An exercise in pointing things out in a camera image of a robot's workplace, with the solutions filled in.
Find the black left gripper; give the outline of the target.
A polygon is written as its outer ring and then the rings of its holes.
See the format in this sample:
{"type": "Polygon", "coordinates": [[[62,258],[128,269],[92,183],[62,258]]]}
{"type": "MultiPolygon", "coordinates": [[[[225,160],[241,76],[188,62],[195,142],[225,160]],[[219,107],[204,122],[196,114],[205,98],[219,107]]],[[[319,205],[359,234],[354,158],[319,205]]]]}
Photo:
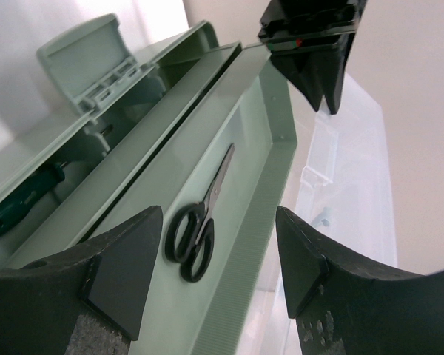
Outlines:
{"type": "Polygon", "coordinates": [[[324,97],[330,113],[338,113],[347,61],[366,5],[366,1],[270,1],[265,9],[258,38],[269,50],[322,50],[319,81],[310,54],[272,53],[273,66],[313,110],[319,110],[324,97]]]}

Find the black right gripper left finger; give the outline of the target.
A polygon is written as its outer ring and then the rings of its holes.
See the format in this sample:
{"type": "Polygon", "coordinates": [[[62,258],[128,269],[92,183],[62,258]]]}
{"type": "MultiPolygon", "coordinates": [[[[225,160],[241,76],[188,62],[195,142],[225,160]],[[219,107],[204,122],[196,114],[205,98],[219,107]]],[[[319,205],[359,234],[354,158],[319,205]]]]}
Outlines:
{"type": "Polygon", "coordinates": [[[0,354],[127,354],[163,225],[150,206],[97,237],[0,270],[0,354]]]}

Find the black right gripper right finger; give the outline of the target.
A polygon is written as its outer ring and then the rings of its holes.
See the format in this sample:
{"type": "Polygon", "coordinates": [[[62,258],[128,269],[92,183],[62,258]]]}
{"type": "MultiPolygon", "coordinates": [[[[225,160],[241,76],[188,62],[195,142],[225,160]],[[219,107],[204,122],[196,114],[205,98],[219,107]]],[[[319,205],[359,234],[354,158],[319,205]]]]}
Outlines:
{"type": "Polygon", "coordinates": [[[304,354],[444,354],[444,271],[423,276],[379,263],[285,207],[276,235],[304,354]]]}

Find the clear plastic container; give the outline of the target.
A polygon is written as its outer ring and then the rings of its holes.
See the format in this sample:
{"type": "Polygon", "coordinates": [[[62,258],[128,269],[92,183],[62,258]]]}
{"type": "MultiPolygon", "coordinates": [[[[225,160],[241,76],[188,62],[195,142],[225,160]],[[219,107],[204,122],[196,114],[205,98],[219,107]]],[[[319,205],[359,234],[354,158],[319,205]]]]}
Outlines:
{"type": "MultiPolygon", "coordinates": [[[[386,132],[380,105],[350,76],[336,115],[313,112],[291,89],[297,148],[282,205],[331,239],[397,264],[386,132]]],[[[239,354],[299,354],[271,237],[238,342],[239,354]]]]}

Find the black handled scissors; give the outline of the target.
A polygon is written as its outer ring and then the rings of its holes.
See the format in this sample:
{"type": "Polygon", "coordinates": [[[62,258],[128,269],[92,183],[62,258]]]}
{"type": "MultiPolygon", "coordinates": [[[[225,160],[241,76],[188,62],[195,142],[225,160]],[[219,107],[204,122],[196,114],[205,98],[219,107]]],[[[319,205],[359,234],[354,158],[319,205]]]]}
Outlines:
{"type": "Polygon", "coordinates": [[[198,282],[212,259],[215,244],[212,212],[234,153],[235,145],[231,143],[204,199],[181,208],[166,233],[166,258],[180,265],[180,275],[188,283],[198,282]]]}

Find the large green handled screwdriver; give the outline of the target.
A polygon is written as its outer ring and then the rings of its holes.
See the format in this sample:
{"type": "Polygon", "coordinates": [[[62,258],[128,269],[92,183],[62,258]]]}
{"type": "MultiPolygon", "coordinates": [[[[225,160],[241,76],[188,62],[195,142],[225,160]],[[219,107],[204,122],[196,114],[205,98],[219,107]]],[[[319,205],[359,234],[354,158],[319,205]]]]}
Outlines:
{"type": "Polygon", "coordinates": [[[46,193],[64,181],[67,164],[45,163],[0,202],[0,237],[19,224],[46,193]]]}

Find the green cantilever toolbox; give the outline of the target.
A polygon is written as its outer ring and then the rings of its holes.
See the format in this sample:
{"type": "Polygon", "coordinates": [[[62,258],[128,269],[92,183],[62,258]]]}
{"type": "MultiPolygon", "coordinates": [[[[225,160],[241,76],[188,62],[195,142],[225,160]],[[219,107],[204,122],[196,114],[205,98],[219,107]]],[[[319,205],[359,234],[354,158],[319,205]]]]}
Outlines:
{"type": "Polygon", "coordinates": [[[158,256],[127,354],[234,354],[297,143],[286,79],[263,45],[220,45],[206,21],[138,52],[118,25],[100,16],[37,52],[67,105],[0,151],[0,202],[45,163],[68,164],[64,181],[0,237],[0,270],[160,206],[158,256]],[[231,143],[212,259],[188,283],[165,255],[168,228],[204,199],[231,143]]]}

